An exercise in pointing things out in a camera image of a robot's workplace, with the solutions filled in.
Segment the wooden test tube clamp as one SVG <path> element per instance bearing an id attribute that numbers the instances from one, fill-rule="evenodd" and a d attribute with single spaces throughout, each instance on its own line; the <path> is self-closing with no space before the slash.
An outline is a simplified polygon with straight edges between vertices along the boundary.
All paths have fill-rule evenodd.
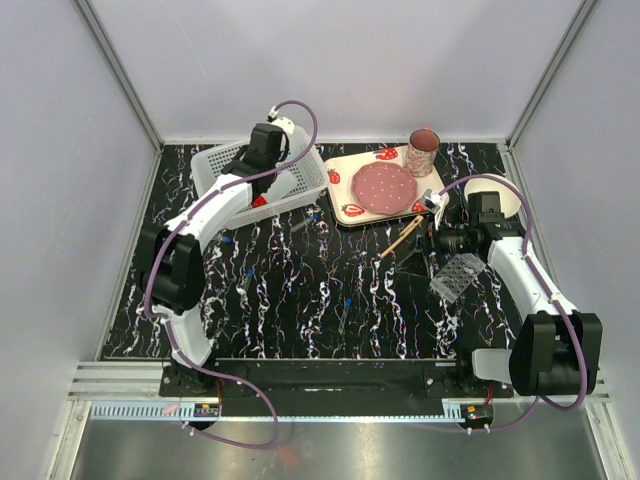
<path id="1" fill-rule="evenodd" d="M 424 216 L 417 215 L 399 234 L 398 238 L 391 243 L 383 252 L 379 254 L 381 260 L 390 255 L 400 244 L 409 238 L 411 234 L 416 232 L 423 223 Z"/>

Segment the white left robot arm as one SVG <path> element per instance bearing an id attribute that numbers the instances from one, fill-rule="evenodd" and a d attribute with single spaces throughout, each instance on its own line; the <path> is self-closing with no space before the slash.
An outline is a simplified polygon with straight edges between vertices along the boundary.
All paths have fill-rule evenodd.
<path id="1" fill-rule="evenodd" d="M 164 225 L 141 231 L 136 269 L 144 290 L 144 313 L 164 325 L 171 356 L 186 366 L 181 384 L 193 395 L 208 394 L 216 382 L 216 372 L 204 364 L 211 347 L 199 310 L 205 287 L 202 253 L 233 216 L 270 189 L 288 151 L 289 139 L 281 126 L 257 124 L 249 143 L 240 147 L 205 194 Z"/>

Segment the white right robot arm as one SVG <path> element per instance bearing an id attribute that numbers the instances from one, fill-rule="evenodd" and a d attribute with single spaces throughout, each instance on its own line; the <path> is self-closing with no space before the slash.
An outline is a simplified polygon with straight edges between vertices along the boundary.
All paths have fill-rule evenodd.
<path id="1" fill-rule="evenodd" d="M 458 356 L 454 384 L 476 396 L 490 381 L 520 395 L 544 400 L 553 395 L 591 394 L 597 380 L 602 323 L 582 313 L 556 288 L 530 242 L 533 225 L 514 220 L 528 206 L 517 188 L 465 192 L 470 223 L 451 229 L 433 221 L 405 229 L 418 250 L 467 257 L 495 270 L 521 315 L 519 336 L 510 349 L 465 350 Z"/>

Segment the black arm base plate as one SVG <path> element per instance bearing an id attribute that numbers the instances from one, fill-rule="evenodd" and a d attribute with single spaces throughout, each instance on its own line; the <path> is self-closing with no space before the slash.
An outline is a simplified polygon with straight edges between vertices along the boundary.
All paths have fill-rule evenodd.
<path id="1" fill-rule="evenodd" d="M 159 394 L 221 397 L 225 418 L 416 417 L 444 412 L 444 400 L 510 399 L 513 391 L 478 380 L 453 361 L 220 359 L 210 369 L 223 379 L 175 362 L 164 366 Z"/>

